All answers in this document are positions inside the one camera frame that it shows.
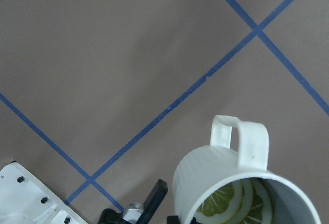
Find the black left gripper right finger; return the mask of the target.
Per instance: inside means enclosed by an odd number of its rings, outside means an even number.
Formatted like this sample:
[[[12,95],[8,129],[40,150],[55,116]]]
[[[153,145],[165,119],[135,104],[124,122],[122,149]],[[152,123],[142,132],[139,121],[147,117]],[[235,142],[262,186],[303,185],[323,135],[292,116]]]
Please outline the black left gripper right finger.
[[[168,216],[167,217],[167,224],[179,224],[179,218],[177,215]]]

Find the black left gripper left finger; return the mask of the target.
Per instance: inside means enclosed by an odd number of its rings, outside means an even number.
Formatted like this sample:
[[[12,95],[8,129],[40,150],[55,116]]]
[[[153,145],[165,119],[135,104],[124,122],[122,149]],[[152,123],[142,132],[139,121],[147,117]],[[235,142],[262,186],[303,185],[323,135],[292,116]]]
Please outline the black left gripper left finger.
[[[168,193],[168,185],[162,179],[159,179],[150,194],[144,202],[144,211],[138,219],[138,223],[149,223],[153,215],[161,205],[166,194]]]

